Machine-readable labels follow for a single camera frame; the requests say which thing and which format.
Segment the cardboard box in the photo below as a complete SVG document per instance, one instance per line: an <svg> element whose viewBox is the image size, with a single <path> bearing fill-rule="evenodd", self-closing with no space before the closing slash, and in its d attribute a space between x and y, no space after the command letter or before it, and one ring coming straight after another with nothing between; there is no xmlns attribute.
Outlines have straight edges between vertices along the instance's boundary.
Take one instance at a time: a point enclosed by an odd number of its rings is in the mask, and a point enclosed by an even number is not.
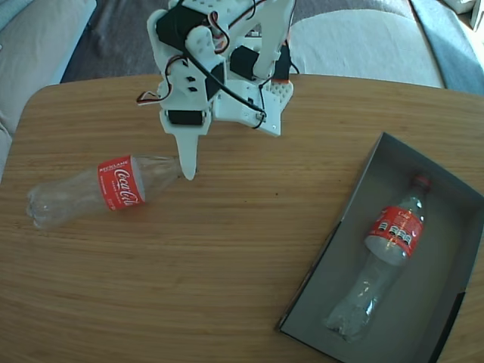
<svg viewBox="0 0 484 363"><path fill-rule="evenodd" d="M430 175L427 223L366 337L346 343L323 323L362 268L363 240L417 172ZM437 361L464 298L484 224L484 197L424 155L383 134L278 330L345 363Z"/></svg>

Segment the bottle cap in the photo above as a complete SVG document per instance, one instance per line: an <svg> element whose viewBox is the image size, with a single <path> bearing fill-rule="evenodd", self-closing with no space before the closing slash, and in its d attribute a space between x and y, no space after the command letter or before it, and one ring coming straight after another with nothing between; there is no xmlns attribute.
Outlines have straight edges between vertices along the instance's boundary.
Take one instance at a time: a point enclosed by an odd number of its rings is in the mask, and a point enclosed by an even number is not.
<svg viewBox="0 0 484 363"><path fill-rule="evenodd" d="M429 191L430 186L432 185L432 182L430 181L430 177L424 173L416 174L411 180L411 183L413 185L418 185L419 187L422 187L423 189L425 189L425 191Z"/></svg>

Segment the coca-cola label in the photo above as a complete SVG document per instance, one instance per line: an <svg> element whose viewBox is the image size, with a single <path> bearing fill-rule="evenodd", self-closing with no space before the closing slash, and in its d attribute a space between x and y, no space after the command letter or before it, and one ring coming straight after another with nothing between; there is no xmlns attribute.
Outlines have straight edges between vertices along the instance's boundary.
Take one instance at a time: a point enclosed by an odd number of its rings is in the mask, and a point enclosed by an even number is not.
<svg viewBox="0 0 484 363"><path fill-rule="evenodd" d="M424 224L409 210L388 206L382 210L368 235L383 237L411 256L418 245Z"/></svg>
<svg viewBox="0 0 484 363"><path fill-rule="evenodd" d="M130 156L100 164L98 181L104 201L111 210L144 203L136 186Z"/></svg>

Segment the empty plastic bottle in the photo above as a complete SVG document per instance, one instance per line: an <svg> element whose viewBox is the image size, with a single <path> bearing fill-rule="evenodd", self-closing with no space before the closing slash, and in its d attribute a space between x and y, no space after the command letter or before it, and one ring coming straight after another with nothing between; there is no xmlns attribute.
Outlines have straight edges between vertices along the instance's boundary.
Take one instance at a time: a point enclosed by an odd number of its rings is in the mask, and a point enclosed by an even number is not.
<svg viewBox="0 0 484 363"><path fill-rule="evenodd" d="M53 228L87 214L143 204L181 175L175 157L120 157L37 185L28 194L26 212L37 228Z"/></svg>
<svg viewBox="0 0 484 363"><path fill-rule="evenodd" d="M326 327L351 343L361 339L376 308L418 244L425 223L430 180L416 175L400 203L383 209L365 238L370 250L364 268L346 296L326 317Z"/></svg>

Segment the open box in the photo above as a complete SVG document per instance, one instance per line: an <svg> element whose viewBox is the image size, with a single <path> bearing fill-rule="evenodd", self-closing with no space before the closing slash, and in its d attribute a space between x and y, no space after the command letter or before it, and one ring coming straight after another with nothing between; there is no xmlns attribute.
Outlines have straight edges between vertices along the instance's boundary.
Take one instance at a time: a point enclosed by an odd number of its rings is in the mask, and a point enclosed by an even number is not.
<svg viewBox="0 0 484 363"><path fill-rule="evenodd" d="M411 177L432 179L419 245L362 340L346 343L323 323L352 286L369 228ZM484 224L484 197L384 133L327 243L278 324L280 332L344 363L437 361L461 307Z"/></svg>

